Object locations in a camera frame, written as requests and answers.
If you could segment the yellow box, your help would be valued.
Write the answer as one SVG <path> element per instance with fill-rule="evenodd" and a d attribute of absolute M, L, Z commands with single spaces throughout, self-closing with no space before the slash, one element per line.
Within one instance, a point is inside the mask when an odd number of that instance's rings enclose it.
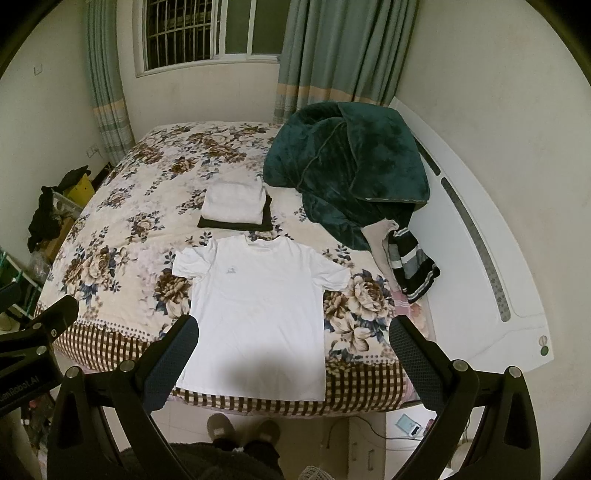
<path fill-rule="evenodd" d="M 94 194 L 94 187 L 87 174 L 83 174 L 74 186 L 65 191 L 65 196 L 81 208 L 88 204 Z"/>

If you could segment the right grey slipper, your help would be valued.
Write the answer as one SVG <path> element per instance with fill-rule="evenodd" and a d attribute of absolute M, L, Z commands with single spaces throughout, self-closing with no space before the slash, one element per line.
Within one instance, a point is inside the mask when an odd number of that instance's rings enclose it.
<path fill-rule="evenodd" d="M 271 446 L 276 447 L 280 440 L 280 425 L 266 419 L 256 426 L 250 439 L 270 443 Z"/>

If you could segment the beige garment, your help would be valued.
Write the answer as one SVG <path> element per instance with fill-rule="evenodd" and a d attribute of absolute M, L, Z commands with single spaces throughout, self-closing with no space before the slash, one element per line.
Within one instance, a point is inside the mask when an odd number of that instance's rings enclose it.
<path fill-rule="evenodd" d="M 391 287 L 396 287 L 394 273 L 388 258 L 388 235 L 396 232 L 399 225 L 394 220 L 383 219 L 379 222 L 367 225 L 361 229 L 366 238 L 376 265 L 389 282 Z"/>

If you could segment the barred window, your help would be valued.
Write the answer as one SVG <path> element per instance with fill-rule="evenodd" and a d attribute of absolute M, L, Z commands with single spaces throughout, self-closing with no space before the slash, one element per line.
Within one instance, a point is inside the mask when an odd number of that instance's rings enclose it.
<path fill-rule="evenodd" d="M 197 65 L 276 64 L 288 10 L 289 1 L 135 1 L 135 75 Z"/>

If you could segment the white bed headboard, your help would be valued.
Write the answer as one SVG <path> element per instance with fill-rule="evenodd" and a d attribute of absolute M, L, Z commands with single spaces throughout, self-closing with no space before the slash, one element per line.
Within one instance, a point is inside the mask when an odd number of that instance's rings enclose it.
<path fill-rule="evenodd" d="M 426 295 L 435 340 L 474 369 L 533 371 L 554 359 L 549 326 L 520 246 L 456 152 L 401 100 L 431 196 L 410 229 L 441 274 Z"/>

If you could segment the folded white garment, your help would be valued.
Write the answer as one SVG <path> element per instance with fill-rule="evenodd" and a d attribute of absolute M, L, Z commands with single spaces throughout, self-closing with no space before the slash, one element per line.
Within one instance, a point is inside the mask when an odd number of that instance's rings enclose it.
<path fill-rule="evenodd" d="M 266 191 L 259 180 L 216 181 L 207 188 L 201 215 L 225 223 L 263 223 Z"/>

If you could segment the white t-shirt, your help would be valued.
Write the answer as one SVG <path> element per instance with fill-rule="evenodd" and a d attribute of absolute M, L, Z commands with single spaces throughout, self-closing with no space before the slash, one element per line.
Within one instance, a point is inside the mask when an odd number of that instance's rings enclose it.
<path fill-rule="evenodd" d="M 177 380 L 184 390 L 280 401 L 325 399 L 325 292 L 351 271 L 287 237 L 212 239 L 176 253 L 191 283 L 199 339 Z"/>

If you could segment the smartphone on floor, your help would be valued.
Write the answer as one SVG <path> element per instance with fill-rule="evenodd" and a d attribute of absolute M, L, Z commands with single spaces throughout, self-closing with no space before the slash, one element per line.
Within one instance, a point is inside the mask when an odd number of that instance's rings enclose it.
<path fill-rule="evenodd" d="M 396 426 L 411 438 L 417 438 L 423 432 L 422 425 L 409 417 L 407 414 L 402 414 L 400 416 L 396 422 Z"/>

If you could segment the right green curtain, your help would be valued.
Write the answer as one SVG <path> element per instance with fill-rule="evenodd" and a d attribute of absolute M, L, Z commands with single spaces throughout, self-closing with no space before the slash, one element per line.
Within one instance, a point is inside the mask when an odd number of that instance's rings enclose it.
<path fill-rule="evenodd" d="M 390 105 L 419 6 L 416 0 L 291 2 L 273 121 L 323 101 Z"/>

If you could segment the white bedside cabinet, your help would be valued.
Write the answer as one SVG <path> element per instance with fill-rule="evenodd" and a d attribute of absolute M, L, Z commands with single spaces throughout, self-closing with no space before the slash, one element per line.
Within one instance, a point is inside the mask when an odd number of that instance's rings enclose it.
<path fill-rule="evenodd" d="M 349 479 L 385 478 L 386 414 L 367 413 L 349 418 Z"/>

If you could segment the black clothes pile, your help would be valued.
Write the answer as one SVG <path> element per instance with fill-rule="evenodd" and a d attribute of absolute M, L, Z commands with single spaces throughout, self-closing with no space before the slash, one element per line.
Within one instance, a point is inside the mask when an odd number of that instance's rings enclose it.
<path fill-rule="evenodd" d="M 63 194 L 70 187 L 74 187 L 84 174 L 90 174 L 88 166 L 70 170 L 57 186 L 41 187 L 38 208 L 28 227 L 30 236 L 27 247 L 30 253 L 37 250 L 41 243 L 53 240 L 60 235 L 61 226 L 53 214 L 53 194 Z"/>

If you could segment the dark green plush blanket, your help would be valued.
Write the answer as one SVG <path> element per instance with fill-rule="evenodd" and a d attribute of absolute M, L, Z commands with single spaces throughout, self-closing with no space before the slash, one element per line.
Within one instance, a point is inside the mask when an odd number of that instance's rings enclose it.
<path fill-rule="evenodd" d="M 366 250 L 363 227 L 406 227 L 430 199 L 415 138 L 394 109 L 321 102 L 290 116 L 263 162 L 263 180 L 301 193 L 305 214 L 346 247 Z"/>

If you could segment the folded black garment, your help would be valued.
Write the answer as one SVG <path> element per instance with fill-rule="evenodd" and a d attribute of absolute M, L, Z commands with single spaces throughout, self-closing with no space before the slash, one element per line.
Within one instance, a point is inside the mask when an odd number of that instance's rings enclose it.
<path fill-rule="evenodd" d="M 270 195 L 266 195 L 266 203 L 263 206 L 263 222 L 260 224 L 221 222 L 200 217 L 197 227 L 249 232 L 270 232 L 273 230 L 273 222 L 271 221 L 270 212 L 271 202 L 273 202 L 273 198 L 271 198 Z"/>

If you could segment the green curtain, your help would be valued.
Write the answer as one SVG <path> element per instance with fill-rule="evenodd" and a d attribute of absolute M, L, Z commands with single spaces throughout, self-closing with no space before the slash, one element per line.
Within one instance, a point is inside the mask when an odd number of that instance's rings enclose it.
<path fill-rule="evenodd" d="M 273 121 L 323 101 L 390 105 L 419 6 L 416 0 L 291 2 Z"/>
<path fill-rule="evenodd" d="M 86 1 L 84 48 L 92 110 L 109 161 L 117 165 L 134 146 L 119 69 L 116 1 Z"/>

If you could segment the left green curtain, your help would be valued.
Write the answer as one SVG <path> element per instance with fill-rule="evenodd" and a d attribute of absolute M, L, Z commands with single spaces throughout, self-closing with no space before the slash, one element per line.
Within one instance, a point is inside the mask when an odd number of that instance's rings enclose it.
<path fill-rule="evenodd" d="M 134 146 L 119 69 L 116 1 L 86 1 L 84 48 L 92 110 L 109 161 L 117 165 Z"/>

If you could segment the black white striped garment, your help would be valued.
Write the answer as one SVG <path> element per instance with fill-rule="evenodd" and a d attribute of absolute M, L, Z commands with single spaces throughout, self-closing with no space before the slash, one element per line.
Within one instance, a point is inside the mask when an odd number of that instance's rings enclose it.
<path fill-rule="evenodd" d="M 441 275 L 439 267 L 424 252 L 408 228 L 390 231 L 385 249 L 394 279 L 407 300 L 415 303 Z"/>

